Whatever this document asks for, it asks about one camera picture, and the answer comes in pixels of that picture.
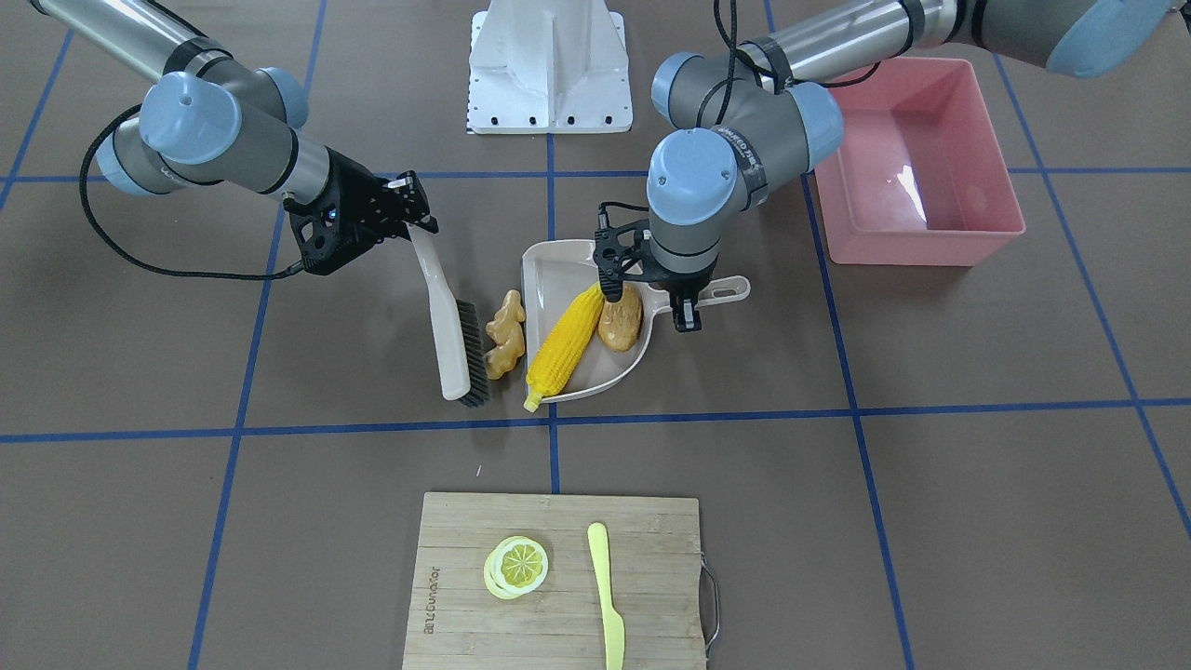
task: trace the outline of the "knife handle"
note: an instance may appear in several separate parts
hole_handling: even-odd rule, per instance
[[[612,608],[612,565],[607,556],[607,527],[600,522],[587,527],[587,547],[596,568],[596,587],[601,608]]]

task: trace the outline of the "food item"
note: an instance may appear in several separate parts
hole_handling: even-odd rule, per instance
[[[550,328],[545,343],[542,343],[542,349],[534,357],[529,374],[525,375],[525,382],[530,388],[525,399],[526,411],[537,412],[542,399],[557,395],[567,386],[575,367],[579,365],[579,359],[584,356],[584,350],[587,349],[587,343],[592,339],[596,321],[599,320],[603,308],[604,292],[597,281],[572,300],[567,311],[562,312],[562,318]]]
[[[484,563],[484,586],[500,600],[513,600],[532,593],[550,569],[541,544],[524,537],[507,538],[492,550]]]
[[[517,368],[517,362],[525,356],[525,333],[520,326],[524,320],[525,308],[520,302],[520,292],[509,290],[495,315],[484,327],[488,338],[497,344],[494,350],[484,355],[488,380],[500,380]]]
[[[641,333],[641,293],[632,283],[624,283],[624,295],[619,302],[604,301],[599,314],[599,339],[613,352],[628,352],[637,343]]]

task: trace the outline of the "yellow knife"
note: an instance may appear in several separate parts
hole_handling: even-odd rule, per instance
[[[612,565],[607,558],[607,528],[603,524],[587,527],[587,547],[596,566],[599,608],[604,615],[604,665],[606,670],[624,668],[624,619],[612,607]]]

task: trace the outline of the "lemon slice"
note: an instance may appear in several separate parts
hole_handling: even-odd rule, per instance
[[[523,536],[507,538],[497,545],[484,563],[484,586],[501,600],[513,600],[532,593],[550,569],[545,549]]]

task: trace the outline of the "gray floor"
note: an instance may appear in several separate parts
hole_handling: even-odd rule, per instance
[[[741,33],[833,4],[742,0]],[[719,49],[703,4],[611,2],[632,132],[481,138],[487,2],[170,5],[305,79],[314,137],[423,173],[481,314],[529,244],[643,200],[654,68]],[[146,82],[5,2],[0,668],[399,668],[428,490],[698,497],[715,668],[1191,668],[1191,39],[1172,18],[1095,81],[936,55],[975,64],[1024,237],[971,270],[836,265],[792,183],[725,239],[748,300],[531,418],[517,381],[438,400],[407,244],[263,289],[116,257],[71,175]],[[233,187],[94,192],[163,264],[261,270],[279,230]]]

